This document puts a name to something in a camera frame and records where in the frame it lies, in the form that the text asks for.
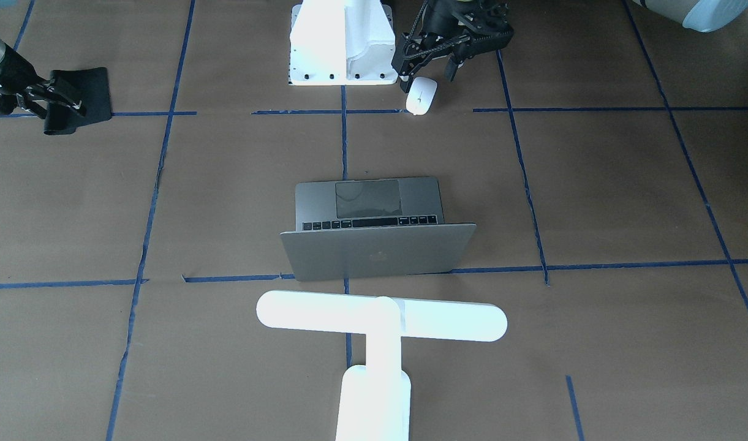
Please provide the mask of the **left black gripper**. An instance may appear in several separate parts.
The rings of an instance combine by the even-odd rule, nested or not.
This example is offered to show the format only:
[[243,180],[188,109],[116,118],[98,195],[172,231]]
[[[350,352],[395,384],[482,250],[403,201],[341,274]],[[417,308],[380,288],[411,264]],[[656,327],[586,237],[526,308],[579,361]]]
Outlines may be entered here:
[[433,59],[447,59],[444,77],[454,81],[468,59],[507,47],[514,36],[508,14],[506,1],[424,1],[391,58],[402,92]]

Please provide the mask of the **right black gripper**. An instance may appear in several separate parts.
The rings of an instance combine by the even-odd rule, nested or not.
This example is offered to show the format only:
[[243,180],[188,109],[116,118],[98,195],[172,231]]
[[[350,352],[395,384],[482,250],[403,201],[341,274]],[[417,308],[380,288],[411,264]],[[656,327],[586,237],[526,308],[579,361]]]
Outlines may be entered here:
[[48,110],[38,101],[71,109],[80,117],[87,115],[79,89],[57,75],[51,79],[38,76],[32,67],[4,67],[0,63],[0,116],[10,115],[15,108],[24,109],[41,119]]

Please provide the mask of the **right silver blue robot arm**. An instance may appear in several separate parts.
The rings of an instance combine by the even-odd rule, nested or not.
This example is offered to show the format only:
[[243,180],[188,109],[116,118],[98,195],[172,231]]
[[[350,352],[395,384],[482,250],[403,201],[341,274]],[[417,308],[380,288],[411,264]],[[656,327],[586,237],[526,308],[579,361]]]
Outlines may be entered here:
[[0,116],[22,108],[47,118],[48,111],[37,101],[70,108],[81,117],[87,114],[79,89],[62,78],[40,77],[30,62],[0,39]]

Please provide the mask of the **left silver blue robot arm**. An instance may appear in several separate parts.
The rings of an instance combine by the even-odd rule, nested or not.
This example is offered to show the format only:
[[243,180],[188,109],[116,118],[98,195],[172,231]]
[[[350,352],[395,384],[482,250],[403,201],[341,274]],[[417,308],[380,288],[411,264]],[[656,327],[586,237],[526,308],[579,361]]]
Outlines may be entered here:
[[[637,1],[637,5],[698,32],[728,25],[748,1]],[[408,32],[396,39],[391,66],[410,92],[422,67],[446,58],[444,75],[454,81],[467,59],[507,47],[515,30],[506,1],[424,1]]]

